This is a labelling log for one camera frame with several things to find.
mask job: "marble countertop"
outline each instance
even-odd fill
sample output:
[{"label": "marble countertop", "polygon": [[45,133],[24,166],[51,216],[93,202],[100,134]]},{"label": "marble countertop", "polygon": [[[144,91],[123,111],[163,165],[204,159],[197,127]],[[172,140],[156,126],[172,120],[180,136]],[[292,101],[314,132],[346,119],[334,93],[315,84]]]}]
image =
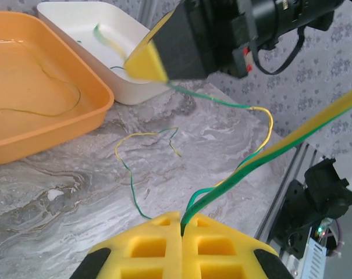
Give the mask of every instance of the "marble countertop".
[{"label": "marble countertop", "polygon": [[[213,85],[184,86],[231,101]],[[95,244],[145,221],[133,205],[127,170],[145,214],[184,212],[191,194],[226,178],[264,140],[254,115],[168,91],[141,105],[116,103],[97,130],[0,166],[0,278],[69,278]],[[274,134],[270,144],[280,140]],[[293,152],[260,167],[202,213],[253,236],[272,203]]]}]

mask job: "orange tray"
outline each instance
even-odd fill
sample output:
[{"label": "orange tray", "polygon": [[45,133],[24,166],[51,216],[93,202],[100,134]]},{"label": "orange tray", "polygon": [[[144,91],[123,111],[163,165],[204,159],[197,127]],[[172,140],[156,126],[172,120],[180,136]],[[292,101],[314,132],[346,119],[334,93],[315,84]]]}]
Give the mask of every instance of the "orange tray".
[{"label": "orange tray", "polygon": [[0,12],[0,164],[98,128],[112,91],[42,21]]}]

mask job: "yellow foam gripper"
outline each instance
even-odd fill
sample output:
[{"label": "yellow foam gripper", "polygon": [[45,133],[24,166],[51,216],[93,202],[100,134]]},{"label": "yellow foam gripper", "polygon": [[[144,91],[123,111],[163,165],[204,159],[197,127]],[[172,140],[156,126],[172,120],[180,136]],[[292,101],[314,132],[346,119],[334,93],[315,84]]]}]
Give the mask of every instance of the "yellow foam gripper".
[{"label": "yellow foam gripper", "polygon": [[71,278],[85,271],[92,279],[267,279],[258,249],[278,258],[267,244],[201,214],[181,237],[180,213],[171,212],[96,245]]}]

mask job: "white tray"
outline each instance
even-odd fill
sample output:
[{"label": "white tray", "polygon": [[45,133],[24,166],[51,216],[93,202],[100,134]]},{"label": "white tray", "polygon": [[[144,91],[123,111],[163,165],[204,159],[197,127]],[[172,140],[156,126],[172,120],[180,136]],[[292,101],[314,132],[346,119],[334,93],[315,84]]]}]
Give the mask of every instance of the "white tray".
[{"label": "white tray", "polygon": [[119,8],[105,2],[44,2],[37,5],[38,17],[61,37],[125,105],[142,103],[168,90],[163,84],[128,77],[123,59],[93,35],[99,23],[106,38],[119,44],[129,55],[149,30]]}]

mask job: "black cable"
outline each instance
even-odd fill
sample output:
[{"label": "black cable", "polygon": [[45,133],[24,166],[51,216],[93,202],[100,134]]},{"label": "black cable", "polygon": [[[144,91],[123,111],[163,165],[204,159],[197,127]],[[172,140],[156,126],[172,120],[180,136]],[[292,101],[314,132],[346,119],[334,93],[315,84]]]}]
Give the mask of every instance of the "black cable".
[{"label": "black cable", "polygon": [[257,68],[260,69],[260,71],[262,71],[264,74],[270,74],[270,75],[276,75],[276,74],[280,74],[282,71],[284,71],[288,66],[290,66],[290,64],[292,63],[293,59],[297,56],[297,54],[300,52],[300,50],[302,49],[304,42],[305,42],[305,26],[301,26],[297,29],[297,35],[298,35],[298,41],[296,43],[296,46],[294,47],[294,49],[292,50],[291,54],[288,56],[288,58],[286,59],[286,61],[281,65],[281,67],[279,67],[276,71],[273,72],[269,72],[266,69],[264,69],[260,62],[259,62],[259,58],[258,58],[258,48],[255,42],[251,42],[251,52],[252,52],[252,56],[253,56],[253,61],[255,62]]}]

